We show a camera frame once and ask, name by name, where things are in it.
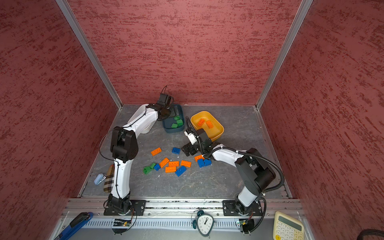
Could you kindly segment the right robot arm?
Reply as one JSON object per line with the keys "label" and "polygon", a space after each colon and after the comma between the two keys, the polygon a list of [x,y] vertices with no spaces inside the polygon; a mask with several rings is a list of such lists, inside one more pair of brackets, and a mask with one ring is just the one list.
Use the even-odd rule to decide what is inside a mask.
{"label": "right robot arm", "polygon": [[186,156],[201,153],[206,160],[219,161],[235,167],[244,183],[244,188],[235,198],[234,207],[241,215],[250,212],[253,202],[265,193],[279,189],[285,183],[283,171],[278,165],[264,158],[256,149],[239,151],[213,142],[204,129],[184,132],[189,143],[182,147]]}

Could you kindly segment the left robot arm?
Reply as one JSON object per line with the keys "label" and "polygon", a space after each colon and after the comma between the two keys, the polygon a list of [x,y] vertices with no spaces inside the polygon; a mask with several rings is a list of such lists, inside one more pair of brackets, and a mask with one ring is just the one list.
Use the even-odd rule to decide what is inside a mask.
{"label": "left robot arm", "polygon": [[169,118],[172,103],[173,97],[160,94],[155,104],[141,105],[127,124],[112,130],[110,150],[115,171],[107,206],[119,215],[126,215],[131,210],[129,180],[133,160],[139,152],[137,138],[140,134],[147,134],[156,121]]}

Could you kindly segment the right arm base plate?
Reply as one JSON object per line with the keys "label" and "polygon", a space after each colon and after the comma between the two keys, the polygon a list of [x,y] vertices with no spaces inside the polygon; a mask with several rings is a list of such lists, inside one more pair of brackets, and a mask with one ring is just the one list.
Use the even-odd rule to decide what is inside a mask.
{"label": "right arm base plate", "polygon": [[262,206],[260,203],[253,202],[250,206],[244,207],[240,201],[224,200],[222,201],[224,216],[243,216],[260,217],[263,214]]}

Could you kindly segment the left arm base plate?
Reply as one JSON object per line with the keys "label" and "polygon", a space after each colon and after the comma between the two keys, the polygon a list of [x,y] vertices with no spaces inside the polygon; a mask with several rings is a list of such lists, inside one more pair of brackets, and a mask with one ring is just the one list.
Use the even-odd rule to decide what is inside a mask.
{"label": "left arm base plate", "polygon": [[146,203],[145,200],[107,200],[104,216],[142,216]]}

